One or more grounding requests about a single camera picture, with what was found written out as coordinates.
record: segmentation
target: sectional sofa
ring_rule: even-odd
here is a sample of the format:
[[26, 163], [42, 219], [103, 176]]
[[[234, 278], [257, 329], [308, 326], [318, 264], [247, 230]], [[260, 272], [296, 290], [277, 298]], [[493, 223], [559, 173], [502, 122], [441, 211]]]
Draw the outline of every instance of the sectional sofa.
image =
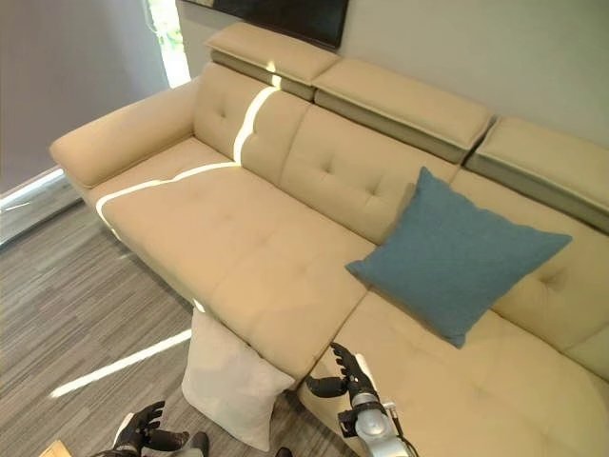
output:
[[[116, 236], [299, 383], [336, 375], [332, 340], [363, 353], [421, 456], [609, 455], [609, 151], [246, 24], [207, 44], [200, 77], [51, 146]], [[344, 267], [422, 167], [573, 237], [462, 348]], [[339, 432], [346, 399], [294, 388]]]

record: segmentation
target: white pillow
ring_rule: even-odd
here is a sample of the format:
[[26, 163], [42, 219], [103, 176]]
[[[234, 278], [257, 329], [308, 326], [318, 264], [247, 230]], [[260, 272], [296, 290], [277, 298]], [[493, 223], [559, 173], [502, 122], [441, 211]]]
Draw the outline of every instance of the white pillow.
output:
[[232, 436], [268, 451], [275, 400], [293, 383], [220, 322], [193, 310], [182, 392]]

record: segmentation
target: wall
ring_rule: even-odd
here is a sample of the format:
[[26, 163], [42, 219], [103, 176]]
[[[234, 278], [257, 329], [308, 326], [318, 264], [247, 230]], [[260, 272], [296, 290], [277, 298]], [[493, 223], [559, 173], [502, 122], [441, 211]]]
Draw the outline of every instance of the wall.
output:
[[[235, 22], [177, 0], [191, 71]], [[340, 54], [609, 147], [606, 0], [350, 0]]]
[[2, 0], [5, 191], [52, 167], [52, 140], [167, 88], [139, 0]]

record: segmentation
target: tv screen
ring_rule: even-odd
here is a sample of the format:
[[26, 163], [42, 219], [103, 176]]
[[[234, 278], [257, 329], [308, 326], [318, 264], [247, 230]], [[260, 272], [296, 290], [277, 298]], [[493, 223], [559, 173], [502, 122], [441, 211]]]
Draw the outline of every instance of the tv screen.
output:
[[198, 0], [247, 22], [337, 49], [348, 0]]

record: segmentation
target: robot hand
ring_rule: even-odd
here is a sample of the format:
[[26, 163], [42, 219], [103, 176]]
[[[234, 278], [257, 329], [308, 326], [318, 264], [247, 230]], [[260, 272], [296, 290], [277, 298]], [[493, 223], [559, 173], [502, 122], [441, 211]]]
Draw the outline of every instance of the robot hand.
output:
[[315, 379], [307, 376], [306, 385], [314, 395], [322, 398], [339, 397], [349, 392], [351, 409], [338, 414], [343, 437], [359, 437], [370, 457], [417, 457], [416, 449], [403, 436], [395, 404], [381, 403], [364, 357], [352, 354], [338, 343], [330, 346], [343, 377]]
[[118, 455], [140, 457], [143, 447], [177, 450], [185, 445], [188, 441], [187, 431], [173, 433], [159, 429], [161, 423], [155, 419], [163, 415], [164, 406], [165, 402], [157, 402], [132, 414], [130, 418], [128, 416], [121, 425], [112, 450], [120, 452]]

